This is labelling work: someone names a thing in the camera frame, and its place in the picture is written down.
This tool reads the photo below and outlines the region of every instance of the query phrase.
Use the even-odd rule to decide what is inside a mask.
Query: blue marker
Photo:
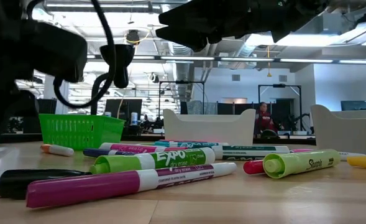
[[[228,146],[228,143],[224,142],[177,142],[177,141],[157,141],[156,146],[165,147],[187,147],[188,149],[196,149],[201,147],[212,147],[212,146]]]
[[[99,157],[99,156],[106,156],[106,155],[123,155],[123,156],[132,156],[136,155],[134,152],[122,152],[117,150],[107,150],[107,149],[92,149],[92,148],[86,148],[83,150],[83,154],[85,156],[90,157]]]

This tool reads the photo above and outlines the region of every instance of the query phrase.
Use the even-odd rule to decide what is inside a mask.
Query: pink marker
[[[187,147],[141,146],[135,144],[102,143],[100,149],[116,150],[121,152],[150,153],[184,150],[187,149]]]
[[[27,207],[40,208],[99,200],[162,189],[231,174],[233,162],[166,169],[135,170],[78,178],[39,180],[28,185]]]
[[[308,151],[312,151],[312,149],[294,149],[291,150],[291,152],[297,153],[297,152],[308,152]]]

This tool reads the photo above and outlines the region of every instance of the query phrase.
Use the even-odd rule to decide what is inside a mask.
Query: wooden table
[[[0,152],[0,169],[88,170],[93,163],[81,154],[41,154],[39,142],[3,146],[8,149]],[[67,207],[31,210],[24,201],[0,199],[0,224],[366,224],[366,169],[342,162],[274,180],[249,176],[243,162],[237,164],[225,177]]]

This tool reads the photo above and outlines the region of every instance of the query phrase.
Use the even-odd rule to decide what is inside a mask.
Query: black marker
[[[90,175],[89,172],[65,169],[20,169],[0,171],[0,197],[25,199],[28,185],[36,180]]]

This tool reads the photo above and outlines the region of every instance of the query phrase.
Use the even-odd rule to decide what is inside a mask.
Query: person
[[[274,121],[271,118],[271,114],[267,112],[267,104],[261,102],[258,109],[258,118],[256,120],[256,127],[259,131],[272,130],[277,132],[277,127],[275,127]]]

